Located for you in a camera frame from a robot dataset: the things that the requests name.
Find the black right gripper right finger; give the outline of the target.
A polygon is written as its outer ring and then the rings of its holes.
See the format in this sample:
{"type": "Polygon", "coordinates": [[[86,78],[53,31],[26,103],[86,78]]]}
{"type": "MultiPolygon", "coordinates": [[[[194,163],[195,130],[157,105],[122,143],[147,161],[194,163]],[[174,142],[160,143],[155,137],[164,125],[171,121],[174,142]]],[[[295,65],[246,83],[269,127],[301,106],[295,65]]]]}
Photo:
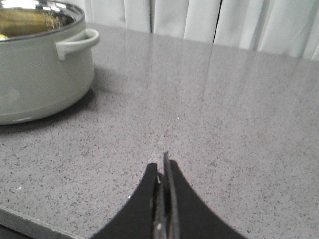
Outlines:
{"type": "Polygon", "coordinates": [[[178,163],[164,153],[165,210],[169,239],[244,239],[197,195],[178,163]]]}

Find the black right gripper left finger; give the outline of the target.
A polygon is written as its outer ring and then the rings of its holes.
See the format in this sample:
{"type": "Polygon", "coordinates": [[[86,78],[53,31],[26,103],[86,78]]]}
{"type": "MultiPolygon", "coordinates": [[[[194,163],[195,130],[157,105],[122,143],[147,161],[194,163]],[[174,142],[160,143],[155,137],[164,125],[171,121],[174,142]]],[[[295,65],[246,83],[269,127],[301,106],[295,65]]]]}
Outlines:
{"type": "Polygon", "coordinates": [[[159,239],[164,216],[164,188],[157,165],[146,166],[144,175],[117,214],[92,239],[159,239]]]}

